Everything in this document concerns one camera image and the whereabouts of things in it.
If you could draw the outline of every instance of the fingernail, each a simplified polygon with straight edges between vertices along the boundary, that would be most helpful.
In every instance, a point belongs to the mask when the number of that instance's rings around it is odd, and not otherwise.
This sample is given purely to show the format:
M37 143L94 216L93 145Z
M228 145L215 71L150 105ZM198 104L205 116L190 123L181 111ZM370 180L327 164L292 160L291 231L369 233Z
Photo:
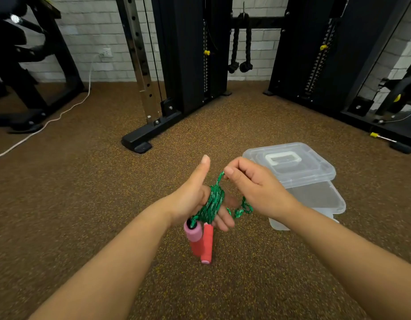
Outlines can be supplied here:
M201 163L205 164L205 163L207 163L207 160L208 160L208 156L204 155L203 158L201 159Z
M232 175L232 173L234 172L234 170L231 167L226 166L224 168L224 172L226 175Z

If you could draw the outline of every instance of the green rope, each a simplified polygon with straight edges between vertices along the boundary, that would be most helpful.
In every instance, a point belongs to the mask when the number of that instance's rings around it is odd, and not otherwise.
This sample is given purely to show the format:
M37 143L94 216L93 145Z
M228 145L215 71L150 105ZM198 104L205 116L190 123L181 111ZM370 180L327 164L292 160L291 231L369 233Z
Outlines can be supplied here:
M220 187L219 182L224 176L224 172L220 173L218 177L218 181L215 185L212 185L210 196L208 197L207 204L204 205L201 210L198 211L196 215L191 218L191 227L195 225L197 220L207 222L211 224L214 220L215 215L218 213L220 205L222 204L225 198L225 192ZM232 215L231 210L226 208L230 215ZM250 204L247 203L246 198L243 197L243 201L241 202L241 208L238 208L234 211L234 218L239 218L243 213L252 213L253 208Z

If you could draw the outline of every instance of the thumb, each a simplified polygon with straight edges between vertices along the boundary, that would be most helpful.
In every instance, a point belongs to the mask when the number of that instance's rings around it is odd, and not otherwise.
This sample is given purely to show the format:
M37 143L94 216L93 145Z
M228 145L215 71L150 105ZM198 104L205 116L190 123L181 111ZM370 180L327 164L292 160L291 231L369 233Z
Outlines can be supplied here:
M210 169L210 157L207 155L204 155L201 163L197 166L195 171L191 174L189 177L189 182L191 182L193 185L202 185L204 182L204 179L207 176L208 170Z
M244 196L248 194L254 183L251 181L250 178L246 177L243 172L241 172L238 168L226 166L224 168L225 175L233 182L237 188L240 189Z

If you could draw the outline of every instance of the white brick wall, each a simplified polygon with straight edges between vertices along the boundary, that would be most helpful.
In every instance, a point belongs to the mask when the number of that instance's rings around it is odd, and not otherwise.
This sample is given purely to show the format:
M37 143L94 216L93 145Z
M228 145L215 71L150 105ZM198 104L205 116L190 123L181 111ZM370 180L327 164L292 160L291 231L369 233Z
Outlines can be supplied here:
M142 0L135 0L141 22L143 40L151 77L162 80L162 66L156 37L156 29L152 12L151 0L145 0L146 11ZM90 63L96 53L103 48L111 48L112 58L95 58L92 72L94 81L132 81L135 80L133 65L123 34L121 19L115 0L51 0L53 5L62 12L62 19L57 23L60 27L69 51L80 71L81 78L88 80ZM288 0L233 0L233 16L240 14L245 2L246 12L250 16L283 16ZM26 18L36 22L30 11ZM149 40L148 28L151 33L152 45ZM44 42L42 35L27 30L28 46ZM235 80L269 80L280 31L262 29L252 31L251 58L254 69L242 74L239 70L229 74L228 79ZM237 61L245 61L245 29L240 31ZM157 61L157 72L153 64L153 53ZM63 81L64 76L54 56L49 56L40 63L25 63L23 66L42 82Z
M411 64L411 5L401 19L394 34L385 46L376 65L370 72L359 96L374 100L372 110L377 109L388 93L387 88L378 92L378 85L383 78L401 79Z

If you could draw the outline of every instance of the clear plastic lid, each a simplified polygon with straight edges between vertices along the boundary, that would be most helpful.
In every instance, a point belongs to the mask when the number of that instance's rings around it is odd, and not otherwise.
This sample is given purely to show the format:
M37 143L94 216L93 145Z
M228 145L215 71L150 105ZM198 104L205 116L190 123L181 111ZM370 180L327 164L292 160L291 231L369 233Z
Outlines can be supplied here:
M247 149L243 157L269 168L285 188L331 181L335 168L301 142Z

